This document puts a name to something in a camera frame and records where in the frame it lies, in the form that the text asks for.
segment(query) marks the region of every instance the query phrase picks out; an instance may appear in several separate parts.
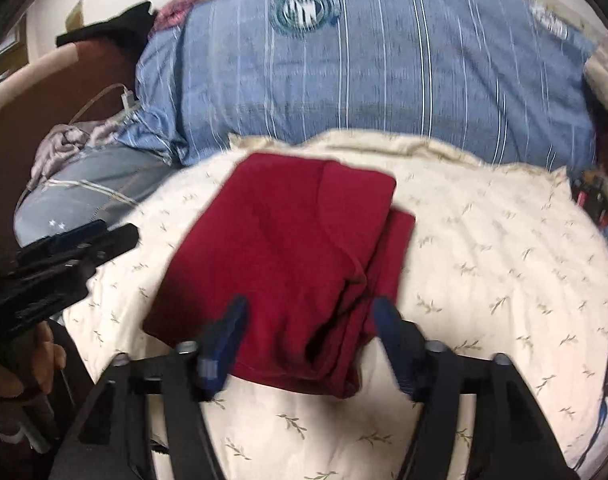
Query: finger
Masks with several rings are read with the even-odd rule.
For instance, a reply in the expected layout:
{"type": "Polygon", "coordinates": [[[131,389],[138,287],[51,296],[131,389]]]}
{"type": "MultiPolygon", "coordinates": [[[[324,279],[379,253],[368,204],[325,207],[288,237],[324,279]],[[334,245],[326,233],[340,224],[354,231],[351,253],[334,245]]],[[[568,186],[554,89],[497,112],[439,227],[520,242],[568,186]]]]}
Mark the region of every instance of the finger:
{"type": "Polygon", "coordinates": [[[63,370],[66,368],[66,350],[61,346],[55,345],[55,368],[57,370],[63,370]]]}
{"type": "Polygon", "coordinates": [[[35,343],[52,343],[55,340],[53,331],[46,321],[42,321],[35,327],[35,343]]]}
{"type": "Polygon", "coordinates": [[[0,365],[0,397],[12,398],[20,396],[24,391],[18,377],[7,368],[0,365]]]}
{"type": "Polygon", "coordinates": [[[32,354],[32,373],[45,394],[49,394],[53,389],[54,365],[55,345],[50,342],[38,344],[32,354]]]}

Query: bed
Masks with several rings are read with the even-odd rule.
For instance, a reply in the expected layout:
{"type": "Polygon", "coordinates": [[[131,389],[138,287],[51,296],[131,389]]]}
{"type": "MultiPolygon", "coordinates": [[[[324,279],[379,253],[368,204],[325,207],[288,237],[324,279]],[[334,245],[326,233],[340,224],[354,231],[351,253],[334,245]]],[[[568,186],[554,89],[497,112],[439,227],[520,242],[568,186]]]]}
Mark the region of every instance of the bed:
{"type": "MultiPolygon", "coordinates": [[[[563,170],[494,168],[436,140],[331,131],[291,148],[265,137],[237,138],[231,151],[170,177],[124,218],[139,226],[140,246],[102,267],[87,300],[64,313],[93,379],[116,352],[142,358],[165,351],[139,328],[165,266],[226,174],[258,149],[394,174],[394,204],[417,216],[400,312],[457,352],[510,354],[568,463],[578,460],[598,418],[608,353],[606,241],[570,199],[563,170]]],[[[360,373],[362,389],[348,400],[230,378],[204,408],[226,477],[316,478],[335,471],[338,478],[388,478],[401,464],[420,407],[397,390],[377,341],[366,347],[360,373]]],[[[459,478],[466,463],[470,400],[462,399],[449,478],[459,478]]],[[[155,420],[153,433],[164,441],[155,420]]]]}

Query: red object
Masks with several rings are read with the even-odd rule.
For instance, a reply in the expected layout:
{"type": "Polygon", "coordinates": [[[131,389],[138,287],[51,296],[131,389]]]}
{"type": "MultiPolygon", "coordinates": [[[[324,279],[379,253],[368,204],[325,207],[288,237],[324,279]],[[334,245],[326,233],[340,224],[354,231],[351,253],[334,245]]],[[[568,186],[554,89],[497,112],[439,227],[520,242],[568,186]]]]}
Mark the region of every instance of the red object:
{"type": "Polygon", "coordinates": [[[584,204],[586,203],[586,192],[585,191],[580,191],[580,193],[577,195],[577,205],[580,207],[584,207],[584,204]]]}
{"type": "Polygon", "coordinates": [[[148,37],[151,38],[154,33],[167,28],[181,25],[186,16],[193,8],[193,5],[202,0],[171,0],[164,7],[159,9],[155,16],[155,22],[148,37]]]}
{"type": "Polygon", "coordinates": [[[391,176],[332,160],[249,156],[173,257],[144,330],[174,346],[243,294],[249,321],[233,375],[354,395],[372,300],[395,301],[415,224],[390,208],[394,189],[391,176]]]}

